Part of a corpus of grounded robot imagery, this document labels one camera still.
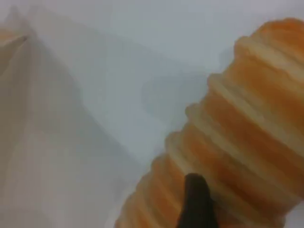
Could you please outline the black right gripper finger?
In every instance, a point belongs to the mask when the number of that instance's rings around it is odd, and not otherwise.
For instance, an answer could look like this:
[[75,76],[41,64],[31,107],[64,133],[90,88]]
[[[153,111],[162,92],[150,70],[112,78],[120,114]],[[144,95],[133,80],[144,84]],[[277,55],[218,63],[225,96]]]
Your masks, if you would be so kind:
[[213,201],[205,179],[197,173],[185,176],[184,202],[179,215],[179,228],[217,228]]

